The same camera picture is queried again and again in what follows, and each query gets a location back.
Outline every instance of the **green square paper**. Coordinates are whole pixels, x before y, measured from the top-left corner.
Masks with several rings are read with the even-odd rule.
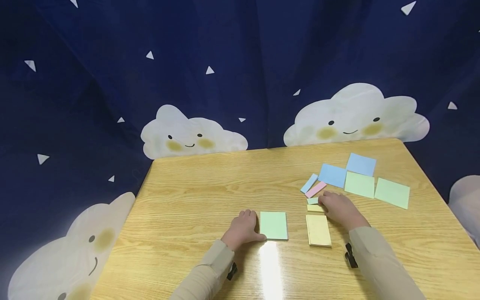
[[[377,181],[377,190],[375,198],[398,207],[408,209],[408,197],[410,195],[410,187],[379,178]]]
[[[288,240],[287,214],[283,212],[260,212],[260,233],[269,240]]]
[[[347,172],[345,191],[364,197],[373,198],[375,192],[375,178],[362,174]]]
[[[308,198],[307,203],[308,204],[318,204],[318,197]]]

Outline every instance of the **hand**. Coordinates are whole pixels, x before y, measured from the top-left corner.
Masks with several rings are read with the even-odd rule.
[[[348,231],[363,226],[370,227],[352,201],[342,194],[325,191],[323,196],[318,197],[318,204],[325,206],[327,217],[340,223]]]
[[[221,240],[232,251],[236,251],[242,244],[254,240],[266,240],[267,237],[264,234],[255,232],[256,224],[257,213],[250,209],[242,210],[239,216],[232,220],[230,228],[225,232]]]

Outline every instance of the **yellow cheek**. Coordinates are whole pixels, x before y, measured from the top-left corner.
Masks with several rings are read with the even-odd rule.
[[[84,283],[76,287],[67,295],[66,300],[88,300],[90,299],[90,292],[92,289],[88,283]]]
[[[371,124],[371,125],[368,125],[367,127],[363,128],[361,130],[361,132],[364,134],[364,135],[376,135],[378,134],[380,131],[382,131],[383,129],[383,125],[380,124],[380,123],[375,123],[375,124]]]
[[[104,229],[99,235],[95,236],[94,249],[96,252],[103,252],[113,245],[115,231],[112,228]]]
[[[211,149],[215,146],[215,143],[209,139],[199,139],[197,144],[205,149]]]
[[[168,141],[167,148],[175,152],[181,151],[181,145],[174,141]]]
[[[323,127],[317,131],[317,137],[321,140],[329,140],[332,137],[336,136],[337,131],[334,127]]]

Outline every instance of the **beige sleeve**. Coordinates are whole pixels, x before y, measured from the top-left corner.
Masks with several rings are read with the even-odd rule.
[[[233,264],[234,252],[216,240],[170,296],[171,300],[209,300],[222,287]]]
[[[360,271],[380,299],[425,299],[380,232],[371,227],[359,227],[349,234]]]

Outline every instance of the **wood grain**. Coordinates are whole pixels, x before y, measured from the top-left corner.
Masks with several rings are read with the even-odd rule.
[[[240,250],[239,272],[217,299],[372,299],[359,270],[347,266],[342,228],[329,221],[332,248],[308,244],[299,191],[322,163],[345,167],[351,152],[377,159],[375,177],[411,187],[408,210],[347,196],[384,234],[425,296],[478,299],[480,252],[397,139],[154,161],[91,299],[167,299],[246,208],[285,211],[289,240]]]

